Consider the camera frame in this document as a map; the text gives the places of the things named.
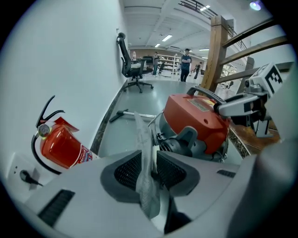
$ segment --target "fire extinguisher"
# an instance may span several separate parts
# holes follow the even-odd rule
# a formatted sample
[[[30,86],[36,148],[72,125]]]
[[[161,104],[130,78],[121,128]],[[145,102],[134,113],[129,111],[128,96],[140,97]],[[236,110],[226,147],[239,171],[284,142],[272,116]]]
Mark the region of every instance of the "fire extinguisher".
[[[34,157],[40,165],[52,173],[61,174],[61,172],[46,165],[38,156],[35,149],[35,143],[39,136],[41,137],[41,154],[61,167],[68,169],[76,164],[98,159],[99,157],[83,146],[80,141],[75,138],[73,132],[77,132],[78,129],[69,124],[62,117],[55,120],[54,125],[52,126],[45,124],[54,115],[60,112],[65,113],[63,110],[58,110],[46,118],[43,118],[47,106],[54,97],[55,96],[52,96],[49,99],[38,118],[36,123],[37,132],[32,137],[31,149]]]

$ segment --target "man in blue shirt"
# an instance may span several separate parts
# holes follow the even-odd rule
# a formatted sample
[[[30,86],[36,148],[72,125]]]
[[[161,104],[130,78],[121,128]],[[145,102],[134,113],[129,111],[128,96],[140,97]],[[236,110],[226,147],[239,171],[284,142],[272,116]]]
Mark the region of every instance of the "man in blue shirt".
[[[190,73],[190,63],[192,62],[191,57],[189,56],[190,50],[185,49],[185,54],[181,57],[181,82],[186,82],[186,78]]]

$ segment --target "fire extinguisher handle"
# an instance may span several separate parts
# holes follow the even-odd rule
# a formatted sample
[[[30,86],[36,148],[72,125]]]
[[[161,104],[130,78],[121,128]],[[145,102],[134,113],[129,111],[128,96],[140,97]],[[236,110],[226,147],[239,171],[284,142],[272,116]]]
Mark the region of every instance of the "fire extinguisher handle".
[[[60,113],[60,112],[64,112],[63,110],[58,110],[58,111],[55,111],[53,112],[52,114],[50,114],[49,116],[47,116],[46,118],[43,118],[43,115],[45,114],[45,111],[47,109],[47,106],[50,104],[50,102],[53,100],[53,98],[55,97],[55,95],[53,95],[48,101],[47,103],[45,104],[45,106],[43,107],[42,111],[41,111],[41,114],[37,120],[37,123],[36,123],[36,128],[38,128],[41,124],[45,123],[47,120],[49,120],[50,118],[52,118],[54,115],[56,115],[57,113]]]

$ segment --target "gray floor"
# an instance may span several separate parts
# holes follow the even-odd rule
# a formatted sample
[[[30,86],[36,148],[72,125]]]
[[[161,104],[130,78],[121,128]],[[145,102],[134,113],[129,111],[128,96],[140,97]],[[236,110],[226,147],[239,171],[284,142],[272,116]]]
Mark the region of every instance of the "gray floor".
[[[128,109],[143,114],[158,114],[165,106],[168,96],[175,93],[186,93],[195,83],[184,83],[171,80],[146,80],[150,86],[141,86],[143,93],[139,93],[136,86],[128,88],[118,99],[112,116],[118,110]],[[133,116],[124,115],[113,123],[108,123],[98,152],[100,157],[130,151],[135,149],[136,125]],[[232,143],[229,143],[226,163],[240,164],[242,158]]]

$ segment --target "person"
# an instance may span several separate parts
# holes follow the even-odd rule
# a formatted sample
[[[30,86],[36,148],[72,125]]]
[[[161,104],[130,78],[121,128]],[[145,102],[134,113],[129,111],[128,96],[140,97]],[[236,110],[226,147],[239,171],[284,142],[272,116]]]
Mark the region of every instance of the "person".
[[[157,66],[158,66],[158,60],[159,57],[157,56],[157,52],[155,51],[154,55],[153,55],[153,76],[157,77],[156,72],[157,72]]]
[[[195,76],[194,76],[194,79],[197,79],[197,76],[198,76],[198,74],[199,74],[199,71],[200,71],[200,69],[201,69],[202,64],[203,64],[203,63],[200,62],[199,64],[196,65],[196,68],[195,68],[194,71],[193,71],[193,72],[196,72],[196,74],[195,74]]]
[[[190,73],[190,63],[192,62],[191,57],[189,56],[190,50],[185,49],[185,54],[181,57],[181,82],[186,82],[186,78]]]

